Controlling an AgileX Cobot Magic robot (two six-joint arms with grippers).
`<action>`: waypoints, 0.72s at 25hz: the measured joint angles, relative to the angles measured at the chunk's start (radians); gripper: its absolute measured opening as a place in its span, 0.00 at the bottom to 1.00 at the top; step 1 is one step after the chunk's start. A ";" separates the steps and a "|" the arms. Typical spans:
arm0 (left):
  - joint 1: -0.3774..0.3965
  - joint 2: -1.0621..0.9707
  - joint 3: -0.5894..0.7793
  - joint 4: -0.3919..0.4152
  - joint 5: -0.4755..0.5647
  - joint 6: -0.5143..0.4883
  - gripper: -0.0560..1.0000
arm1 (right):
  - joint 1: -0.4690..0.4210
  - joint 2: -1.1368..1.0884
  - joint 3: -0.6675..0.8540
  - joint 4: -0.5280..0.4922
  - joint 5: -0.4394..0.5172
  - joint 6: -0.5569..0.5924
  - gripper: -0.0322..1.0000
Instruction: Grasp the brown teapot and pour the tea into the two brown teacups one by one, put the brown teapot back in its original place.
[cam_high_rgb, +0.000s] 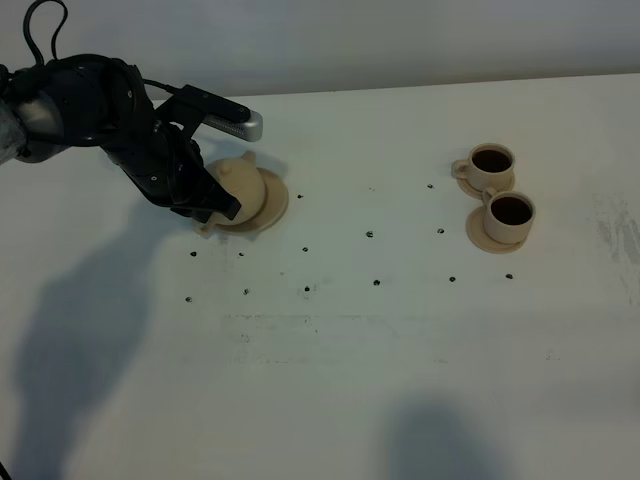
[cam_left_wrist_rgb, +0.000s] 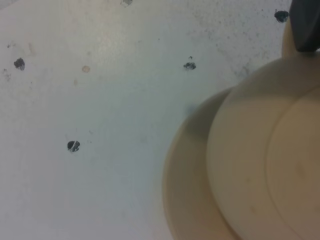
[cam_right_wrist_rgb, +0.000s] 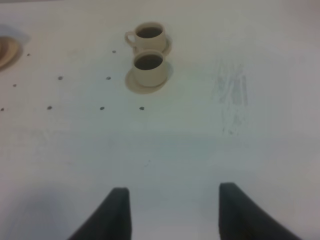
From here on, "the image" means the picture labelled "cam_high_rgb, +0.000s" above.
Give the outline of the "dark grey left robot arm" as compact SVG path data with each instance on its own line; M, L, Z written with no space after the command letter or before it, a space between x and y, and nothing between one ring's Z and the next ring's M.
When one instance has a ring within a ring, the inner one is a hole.
M18 131L15 158L98 147L152 204L201 223L214 213L234 219L241 204L207 171L193 135L208 117L238 124L248 109L191 85L154 106L148 84L136 66L95 54L11 75L1 105Z

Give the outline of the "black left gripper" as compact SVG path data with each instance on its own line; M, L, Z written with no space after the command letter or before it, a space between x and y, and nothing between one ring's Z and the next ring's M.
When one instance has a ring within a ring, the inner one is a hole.
M199 223L233 220L241 204L206 172L197 142L171 124L154 123L102 150L152 204Z

